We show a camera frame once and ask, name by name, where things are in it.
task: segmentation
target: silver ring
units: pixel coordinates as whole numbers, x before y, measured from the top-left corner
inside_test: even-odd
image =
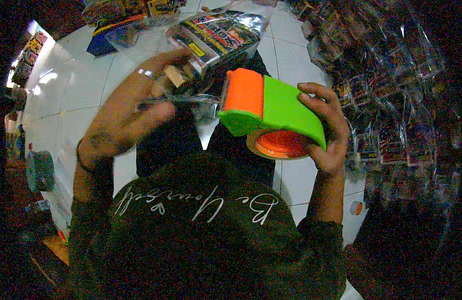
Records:
[[[143,70],[143,69],[139,69],[138,70],[138,73],[139,74],[143,74],[143,75],[146,75],[147,77],[151,78],[151,79],[155,79],[154,78],[154,74],[153,74],[153,71],[150,71],[150,70]]]

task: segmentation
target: plastic packaging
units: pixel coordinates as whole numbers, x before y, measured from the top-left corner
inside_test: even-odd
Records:
[[[189,63],[203,86],[209,86],[213,76],[239,68],[254,55],[272,10],[249,0],[235,1],[179,22],[166,36],[170,45],[193,52]]]

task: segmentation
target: tape roll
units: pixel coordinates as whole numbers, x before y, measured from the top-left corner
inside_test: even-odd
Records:
[[[246,146],[256,155],[273,160],[308,157],[308,138],[289,130],[255,130],[246,138]]]

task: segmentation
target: printed label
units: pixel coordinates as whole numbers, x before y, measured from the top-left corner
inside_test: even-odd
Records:
[[[201,57],[204,55],[204,52],[201,51],[201,49],[198,48],[198,46],[196,46],[196,44],[194,43],[191,43],[188,45],[189,48],[191,48],[191,50],[198,56],[198,57]]]

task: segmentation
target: bracelet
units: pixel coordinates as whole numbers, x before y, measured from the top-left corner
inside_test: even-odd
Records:
[[[88,167],[86,167],[84,164],[83,164],[83,161],[81,160],[81,158],[79,157],[79,146],[81,145],[81,142],[83,141],[83,139],[81,139],[78,143],[78,146],[76,147],[76,158],[77,158],[77,161],[78,161],[78,164],[81,166],[81,168],[83,168],[84,171],[86,171],[87,173],[89,174],[93,174],[93,175],[98,175],[99,173],[96,171],[96,170],[91,170],[89,169]]]
[[[145,69],[139,69],[139,70],[138,70],[138,73],[139,73],[139,74],[146,75],[147,77],[149,77],[149,78],[151,78],[151,79],[156,79],[156,78],[154,78],[154,73],[153,73],[153,71],[145,70]]]

